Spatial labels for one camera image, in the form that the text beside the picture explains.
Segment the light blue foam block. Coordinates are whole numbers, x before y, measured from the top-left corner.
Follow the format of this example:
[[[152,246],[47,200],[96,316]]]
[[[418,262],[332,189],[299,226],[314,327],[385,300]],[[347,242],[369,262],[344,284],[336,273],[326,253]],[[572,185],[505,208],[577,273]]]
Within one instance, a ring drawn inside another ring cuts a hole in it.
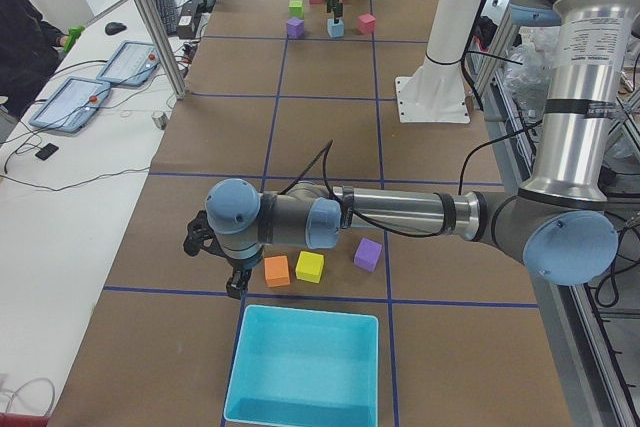
[[[341,38],[345,35],[345,25],[342,18],[327,20],[327,33],[330,38]]]

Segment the pink foam block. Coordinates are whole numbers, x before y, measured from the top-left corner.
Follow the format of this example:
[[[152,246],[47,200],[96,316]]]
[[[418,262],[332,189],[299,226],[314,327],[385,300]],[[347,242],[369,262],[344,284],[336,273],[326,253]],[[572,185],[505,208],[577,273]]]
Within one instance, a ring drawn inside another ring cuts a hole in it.
[[[362,35],[374,33],[376,29],[376,17],[370,13],[360,15],[358,17],[357,29]]]

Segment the orange foam block near teal bin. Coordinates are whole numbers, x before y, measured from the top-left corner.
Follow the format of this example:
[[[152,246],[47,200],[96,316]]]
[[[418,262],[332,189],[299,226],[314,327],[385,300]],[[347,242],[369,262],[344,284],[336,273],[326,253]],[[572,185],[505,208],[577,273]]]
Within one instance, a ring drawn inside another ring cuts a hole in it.
[[[264,259],[264,276],[270,288],[287,286],[291,283],[288,258],[285,255]]]

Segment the purple foam block near green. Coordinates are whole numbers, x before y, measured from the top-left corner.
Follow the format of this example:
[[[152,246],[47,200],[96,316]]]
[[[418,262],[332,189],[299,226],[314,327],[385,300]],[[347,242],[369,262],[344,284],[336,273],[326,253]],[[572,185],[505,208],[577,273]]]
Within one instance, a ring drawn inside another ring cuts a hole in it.
[[[301,39],[304,37],[305,23],[298,17],[291,17],[286,21],[286,35],[290,39]]]

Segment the yellow foam block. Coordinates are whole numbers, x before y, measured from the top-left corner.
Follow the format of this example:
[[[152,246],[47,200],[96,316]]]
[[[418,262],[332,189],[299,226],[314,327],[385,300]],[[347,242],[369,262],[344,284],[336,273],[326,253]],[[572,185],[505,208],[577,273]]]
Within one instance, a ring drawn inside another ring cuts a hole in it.
[[[319,253],[301,251],[295,267],[298,280],[319,283],[324,269],[324,256]]]

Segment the teal plastic bin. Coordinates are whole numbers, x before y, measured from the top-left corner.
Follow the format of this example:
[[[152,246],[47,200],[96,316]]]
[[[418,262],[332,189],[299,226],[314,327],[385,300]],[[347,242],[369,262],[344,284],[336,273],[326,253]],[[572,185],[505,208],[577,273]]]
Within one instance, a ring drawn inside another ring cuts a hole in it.
[[[225,420],[261,426],[377,425],[378,342],[375,316],[247,307]]]

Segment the purple foam block near teal bin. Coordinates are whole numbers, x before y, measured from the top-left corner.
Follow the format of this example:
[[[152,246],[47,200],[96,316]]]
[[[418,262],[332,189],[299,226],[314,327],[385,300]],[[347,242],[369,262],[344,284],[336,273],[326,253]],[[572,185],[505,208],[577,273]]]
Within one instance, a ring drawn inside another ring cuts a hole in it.
[[[382,253],[382,245],[362,238],[354,255],[354,264],[368,272],[374,272]]]

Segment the black keyboard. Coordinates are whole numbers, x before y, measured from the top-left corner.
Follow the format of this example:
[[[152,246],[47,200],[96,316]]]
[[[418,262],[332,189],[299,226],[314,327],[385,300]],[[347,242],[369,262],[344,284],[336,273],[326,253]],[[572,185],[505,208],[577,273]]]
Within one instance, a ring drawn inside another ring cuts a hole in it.
[[[175,35],[179,20],[175,0],[153,0],[153,2],[166,33],[169,36]]]

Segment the teach pendant tablet far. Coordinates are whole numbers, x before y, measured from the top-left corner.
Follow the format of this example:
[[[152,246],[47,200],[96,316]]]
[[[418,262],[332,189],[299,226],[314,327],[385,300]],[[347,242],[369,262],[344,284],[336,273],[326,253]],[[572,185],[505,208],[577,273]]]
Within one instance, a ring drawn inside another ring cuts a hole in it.
[[[112,86],[140,87],[159,66],[159,55],[152,43],[124,41],[96,76]]]

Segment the teach pendant tablet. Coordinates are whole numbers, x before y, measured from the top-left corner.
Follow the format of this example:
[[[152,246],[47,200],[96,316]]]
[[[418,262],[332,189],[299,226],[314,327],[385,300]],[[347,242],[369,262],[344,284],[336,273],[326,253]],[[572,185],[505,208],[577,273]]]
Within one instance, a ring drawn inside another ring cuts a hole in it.
[[[140,87],[159,66],[159,55],[152,43],[124,41],[96,76],[112,86]]]
[[[110,92],[108,82],[69,77],[29,119],[29,125],[40,131],[74,134],[98,112]]]

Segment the black smartphone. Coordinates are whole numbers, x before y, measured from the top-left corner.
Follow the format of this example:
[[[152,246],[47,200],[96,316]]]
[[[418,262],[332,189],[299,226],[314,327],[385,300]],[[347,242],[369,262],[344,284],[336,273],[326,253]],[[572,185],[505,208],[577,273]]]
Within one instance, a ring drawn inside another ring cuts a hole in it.
[[[39,148],[39,150],[35,153],[35,157],[42,161],[46,161],[52,155],[54,155],[58,150],[59,150],[59,147],[57,145],[53,143],[48,143],[43,147]]]

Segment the teach pendant tablet near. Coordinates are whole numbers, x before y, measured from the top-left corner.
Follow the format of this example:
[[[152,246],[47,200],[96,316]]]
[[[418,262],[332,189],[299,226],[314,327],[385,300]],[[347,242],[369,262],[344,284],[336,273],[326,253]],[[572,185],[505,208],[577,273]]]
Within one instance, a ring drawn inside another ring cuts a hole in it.
[[[29,125],[40,131],[74,134],[98,112],[110,92],[108,82],[69,77],[29,119]]]

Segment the seated person in black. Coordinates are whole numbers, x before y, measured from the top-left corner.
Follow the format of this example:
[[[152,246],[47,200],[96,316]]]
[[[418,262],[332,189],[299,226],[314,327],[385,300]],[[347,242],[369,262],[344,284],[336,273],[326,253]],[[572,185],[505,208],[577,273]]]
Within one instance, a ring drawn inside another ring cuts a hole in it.
[[[11,117],[21,118],[36,99],[67,40],[30,0],[1,0],[1,95]]]

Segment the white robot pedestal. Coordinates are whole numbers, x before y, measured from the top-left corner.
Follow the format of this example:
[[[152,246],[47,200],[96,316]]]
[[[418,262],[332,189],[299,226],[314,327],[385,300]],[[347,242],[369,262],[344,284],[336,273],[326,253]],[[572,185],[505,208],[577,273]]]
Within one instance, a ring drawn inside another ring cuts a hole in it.
[[[402,123],[470,122],[462,62],[482,8],[483,0],[438,0],[422,65],[395,79]]]

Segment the aluminium frame post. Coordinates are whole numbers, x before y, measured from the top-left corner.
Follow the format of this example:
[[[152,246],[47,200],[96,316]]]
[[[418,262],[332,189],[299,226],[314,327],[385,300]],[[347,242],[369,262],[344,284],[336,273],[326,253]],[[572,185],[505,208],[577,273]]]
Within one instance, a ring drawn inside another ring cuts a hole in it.
[[[161,64],[177,100],[182,100],[186,93],[186,84],[179,69],[178,62],[170,46],[168,35],[157,13],[153,0],[134,0],[142,21],[151,36],[159,53]]]

